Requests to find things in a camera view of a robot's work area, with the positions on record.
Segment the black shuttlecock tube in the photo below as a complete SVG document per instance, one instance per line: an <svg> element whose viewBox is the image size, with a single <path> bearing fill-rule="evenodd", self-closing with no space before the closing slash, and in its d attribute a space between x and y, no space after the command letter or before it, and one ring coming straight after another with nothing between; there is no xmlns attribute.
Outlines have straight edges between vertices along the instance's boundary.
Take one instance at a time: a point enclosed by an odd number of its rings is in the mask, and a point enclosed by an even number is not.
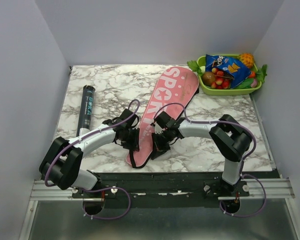
<svg viewBox="0 0 300 240"><path fill-rule="evenodd" d="M81 136L90 131L94 92L95 88L93 86L85 85L83 87L76 136Z"/></svg>

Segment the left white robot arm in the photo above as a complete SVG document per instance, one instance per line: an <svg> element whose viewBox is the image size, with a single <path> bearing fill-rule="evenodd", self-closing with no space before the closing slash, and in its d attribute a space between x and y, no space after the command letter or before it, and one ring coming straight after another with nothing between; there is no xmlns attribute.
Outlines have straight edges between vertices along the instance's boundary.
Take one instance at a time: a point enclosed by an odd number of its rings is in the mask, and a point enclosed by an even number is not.
<svg viewBox="0 0 300 240"><path fill-rule="evenodd" d="M101 186L96 174L80 168L82 159L96 149L111 143L121 142L125 149L139 150L139 130L135 128L139 116L129 109L114 119L108 119L90 132L71 139L56 138L48 149L39 172L50 186L61 190L75 187L91 198L100 194Z"/></svg>

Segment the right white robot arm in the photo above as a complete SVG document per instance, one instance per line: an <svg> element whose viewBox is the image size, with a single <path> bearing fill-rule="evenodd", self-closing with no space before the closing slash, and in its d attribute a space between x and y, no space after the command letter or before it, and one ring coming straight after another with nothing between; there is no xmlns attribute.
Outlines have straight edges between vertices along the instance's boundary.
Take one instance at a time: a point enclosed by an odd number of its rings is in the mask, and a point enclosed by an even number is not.
<svg viewBox="0 0 300 240"><path fill-rule="evenodd" d="M224 171L220 182L220 191L231 196L238 190L237 182L243 169L243 155L249 149L252 136L230 115L223 115L214 124L193 123L184 117L178 120L166 112L154 118L154 126L162 129L160 133L152 133L153 150L150 155L155 159L170 150L170 144L177 139L198 137L212 139L225 158Z"/></svg>

